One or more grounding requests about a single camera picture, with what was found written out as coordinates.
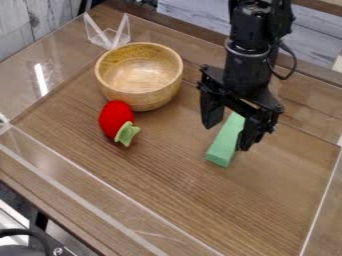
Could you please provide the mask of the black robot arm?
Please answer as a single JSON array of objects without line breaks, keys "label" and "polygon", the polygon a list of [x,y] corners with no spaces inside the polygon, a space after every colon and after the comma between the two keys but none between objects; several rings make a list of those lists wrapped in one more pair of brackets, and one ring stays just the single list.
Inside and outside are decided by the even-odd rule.
[{"label": "black robot arm", "polygon": [[229,0],[230,36],[222,68],[201,66],[201,115],[213,128],[231,109],[245,118],[235,149],[247,151],[276,131],[285,107],[270,91],[278,53],[288,50],[284,37],[292,33],[292,0]]}]

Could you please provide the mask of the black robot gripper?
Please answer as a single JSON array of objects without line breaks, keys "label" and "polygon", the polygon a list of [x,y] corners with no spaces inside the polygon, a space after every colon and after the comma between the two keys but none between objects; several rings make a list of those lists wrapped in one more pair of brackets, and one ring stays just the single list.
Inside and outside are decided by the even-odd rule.
[{"label": "black robot gripper", "polygon": [[249,151],[265,133],[273,133],[284,106],[270,92],[280,43],[264,49],[243,49],[233,42],[226,44],[225,67],[203,64],[199,68],[202,123],[211,129],[222,120],[225,108],[245,118],[239,134],[239,150]]}]

